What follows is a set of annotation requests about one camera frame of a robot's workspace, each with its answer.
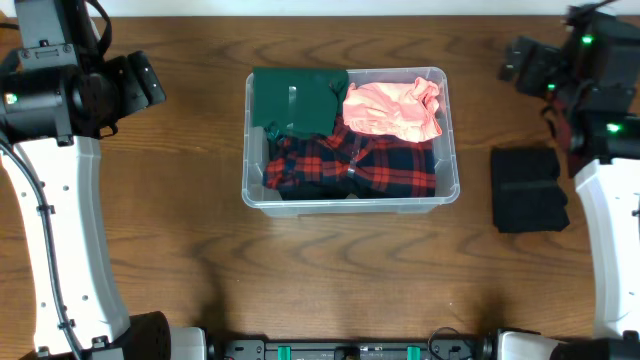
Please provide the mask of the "pink garment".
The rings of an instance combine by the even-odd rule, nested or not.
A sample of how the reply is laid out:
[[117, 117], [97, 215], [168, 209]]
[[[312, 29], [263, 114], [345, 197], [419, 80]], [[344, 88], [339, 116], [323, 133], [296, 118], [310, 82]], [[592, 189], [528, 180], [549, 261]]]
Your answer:
[[412, 83], [351, 84], [343, 102], [343, 121], [365, 135], [426, 142], [442, 134], [436, 119], [439, 95], [439, 86], [423, 77]]

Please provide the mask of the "red navy plaid shirt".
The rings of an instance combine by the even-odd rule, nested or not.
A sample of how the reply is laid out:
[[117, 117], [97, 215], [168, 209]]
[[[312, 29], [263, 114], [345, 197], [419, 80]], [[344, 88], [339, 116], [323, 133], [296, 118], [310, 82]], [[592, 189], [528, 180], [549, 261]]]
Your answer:
[[340, 117], [332, 135], [308, 139], [320, 138], [324, 138], [327, 148], [342, 155], [342, 165], [337, 165], [330, 175], [346, 174], [384, 193], [384, 198], [435, 195], [435, 161], [430, 141], [411, 143], [393, 136], [362, 135], [347, 127]]

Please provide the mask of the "dark green garment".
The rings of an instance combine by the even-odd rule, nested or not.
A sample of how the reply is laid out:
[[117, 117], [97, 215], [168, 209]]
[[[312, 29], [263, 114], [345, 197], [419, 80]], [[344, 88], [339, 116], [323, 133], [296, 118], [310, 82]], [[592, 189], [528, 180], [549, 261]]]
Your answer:
[[252, 124], [277, 138], [333, 134], [349, 88], [343, 69], [253, 69]]

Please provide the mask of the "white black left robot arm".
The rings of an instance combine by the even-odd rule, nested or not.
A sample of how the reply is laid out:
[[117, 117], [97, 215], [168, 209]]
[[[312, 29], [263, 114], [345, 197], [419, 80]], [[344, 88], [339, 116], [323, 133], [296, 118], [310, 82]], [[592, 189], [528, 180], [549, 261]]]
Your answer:
[[1, 65], [1, 164], [24, 224], [36, 295], [35, 359], [204, 360], [205, 332], [133, 315], [116, 287], [100, 200], [100, 142], [164, 102], [147, 56], [106, 58], [89, 1], [15, 5], [22, 45]]

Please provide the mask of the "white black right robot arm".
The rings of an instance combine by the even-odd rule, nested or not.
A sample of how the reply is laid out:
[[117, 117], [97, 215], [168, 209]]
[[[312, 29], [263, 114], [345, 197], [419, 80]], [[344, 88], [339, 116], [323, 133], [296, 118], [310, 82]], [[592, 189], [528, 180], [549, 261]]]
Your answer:
[[560, 47], [520, 36], [499, 73], [541, 112], [567, 158], [588, 225], [595, 278], [594, 335], [562, 341], [502, 329], [479, 359], [636, 359], [639, 356], [639, 29], [606, 4], [569, 8]]

